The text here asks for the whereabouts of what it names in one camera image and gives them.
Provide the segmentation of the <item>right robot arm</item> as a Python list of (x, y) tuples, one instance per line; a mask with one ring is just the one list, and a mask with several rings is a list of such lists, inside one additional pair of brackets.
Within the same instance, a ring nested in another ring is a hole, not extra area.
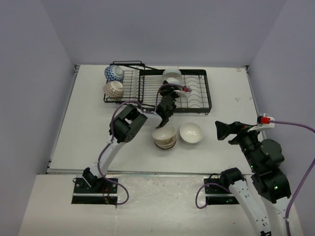
[(234, 195), (258, 236), (288, 236), (289, 219), (286, 209), (291, 200), (291, 190), (287, 177), (280, 169), (284, 161), (281, 145), (272, 139), (259, 141), (261, 125), (239, 121), (231, 124), (216, 121), (215, 125), (218, 140), (224, 140), (230, 134), (235, 135), (229, 144), (241, 148), (253, 173), (253, 186), (261, 197), (266, 212), (262, 211), (251, 196), (238, 168), (221, 172), (220, 189)]

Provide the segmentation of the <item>beige bowl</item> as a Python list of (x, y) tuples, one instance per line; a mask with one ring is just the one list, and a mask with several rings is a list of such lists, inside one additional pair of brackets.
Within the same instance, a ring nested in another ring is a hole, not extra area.
[(160, 148), (171, 148), (171, 147), (174, 147), (174, 146), (175, 146), (176, 142), (177, 142), (177, 140), (174, 140), (173, 142), (171, 142), (171, 143), (169, 143), (169, 144), (165, 144), (165, 145), (158, 144), (158, 143), (156, 143), (156, 142), (154, 142), (154, 143), (155, 143), (155, 145), (156, 145), (157, 147), (160, 147)]
[(177, 129), (172, 125), (165, 125), (152, 133), (152, 138), (159, 145), (169, 145), (177, 139)]

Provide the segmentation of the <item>light blue bowl front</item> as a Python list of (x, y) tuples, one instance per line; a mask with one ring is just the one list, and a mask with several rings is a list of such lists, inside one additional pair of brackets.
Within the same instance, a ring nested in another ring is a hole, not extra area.
[(202, 128), (194, 122), (187, 122), (180, 127), (180, 137), (188, 144), (197, 144), (203, 138)]

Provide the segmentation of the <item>black bowl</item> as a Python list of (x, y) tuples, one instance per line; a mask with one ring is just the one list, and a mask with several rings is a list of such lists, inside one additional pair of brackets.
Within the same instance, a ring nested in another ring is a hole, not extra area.
[(161, 147), (158, 147), (158, 149), (163, 150), (163, 151), (167, 151), (167, 150), (173, 149), (173, 147), (170, 147), (170, 148), (161, 148)]

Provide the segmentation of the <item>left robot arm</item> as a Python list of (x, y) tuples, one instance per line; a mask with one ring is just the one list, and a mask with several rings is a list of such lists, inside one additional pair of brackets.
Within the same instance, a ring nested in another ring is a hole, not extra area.
[(157, 95), (161, 95), (161, 100), (156, 101), (153, 111), (145, 110), (140, 102), (129, 100), (123, 102), (112, 115), (109, 123), (109, 139), (104, 149), (101, 151), (96, 163), (83, 171), (82, 178), (85, 181), (85, 188), (91, 193), (97, 193), (102, 189), (102, 180), (110, 181), (106, 178), (106, 173), (118, 151), (130, 142), (143, 126), (162, 128), (174, 114), (176, 109), (176, 99), (182, 91), (175, 84), (160, 87)]

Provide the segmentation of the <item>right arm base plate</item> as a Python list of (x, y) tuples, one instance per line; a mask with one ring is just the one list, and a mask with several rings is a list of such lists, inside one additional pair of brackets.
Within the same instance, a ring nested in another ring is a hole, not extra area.
[[(225, 180), (221, 180), (221, 176), (219, 174), (213, 173), (210, 174), (208, 178), (204, 179), (204, 184), (215, 183), (224, 188), (227, 187), (227, 182)], [(239, 202), (235, 198), (235, 196), (231, 193), (228, 193), (224, 189), (216, 185), (207, 185), (205, 188), (206, 194), (206, 202), (208, 205), (238, 205)]]

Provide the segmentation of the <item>beige bowl front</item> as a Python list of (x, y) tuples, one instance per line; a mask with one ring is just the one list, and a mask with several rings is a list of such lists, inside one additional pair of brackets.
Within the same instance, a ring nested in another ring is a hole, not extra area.
[(165, 144), (165, 145), (158, 144), (158, 143), (156, 143), (156, 142), (154, 142), (154, 143), (155, 143), (155, 145), (156, 145), (157, 147), (160, 147), (160, 148), (171, 148), (171, 147), (174, 147), (174, 146), (175, 146), (176, 142), (177, 142), (177, 140), (174, 140), (173, 142), (171, 142), (171, 143), (169, 143), (169, 144)]

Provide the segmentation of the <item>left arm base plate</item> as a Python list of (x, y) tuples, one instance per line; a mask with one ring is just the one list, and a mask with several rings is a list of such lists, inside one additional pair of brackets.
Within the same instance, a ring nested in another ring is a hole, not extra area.
[(110, 183), (103, 178), (98, 180), (93, 188), (82, 177), (73, 180), (74, 189), (72, 204), (76, 205), (116, 205), (118, 201), (117, 184)]

